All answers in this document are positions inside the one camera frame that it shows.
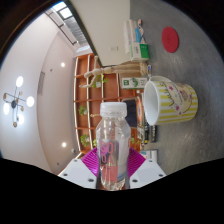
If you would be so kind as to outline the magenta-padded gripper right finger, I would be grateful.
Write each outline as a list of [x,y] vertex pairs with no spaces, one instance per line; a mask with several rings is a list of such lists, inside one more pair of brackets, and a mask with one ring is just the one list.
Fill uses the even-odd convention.
[[134,148],[129,151],[127,161],[127,176],[129,189],[141,188],[166,176],[158,165],[158,150],[143,150]]

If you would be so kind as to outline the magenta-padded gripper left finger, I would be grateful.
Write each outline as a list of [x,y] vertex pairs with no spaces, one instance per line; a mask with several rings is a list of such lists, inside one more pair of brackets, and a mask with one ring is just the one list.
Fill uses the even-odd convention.
[[99,174],[99,161],[97,149],[94,148],[81,159],[72,159],[59,177],[70,181],[78,186],[95,189]]

